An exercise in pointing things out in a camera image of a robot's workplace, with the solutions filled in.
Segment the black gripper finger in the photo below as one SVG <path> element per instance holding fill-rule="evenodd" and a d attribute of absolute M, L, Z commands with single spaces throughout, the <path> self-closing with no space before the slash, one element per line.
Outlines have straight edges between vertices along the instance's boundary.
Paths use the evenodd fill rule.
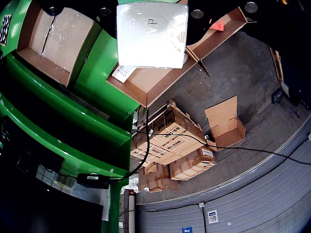
<path fill-rule="evenodd" d="M 71 8 L 96 21 L 111 37 L 117 37 L 115 0 L 40 0 L 39 5 L 50 16 L 57 16 L 65 8 Z"/>
<path fill-rule="evenodd" d="M 188 0 L 189 17 L 187 45 L 197 43 L 207 30 L 221 17 L 241 7 L 246 13 L 254 14 L 259 5 L 253 0 Z"/>

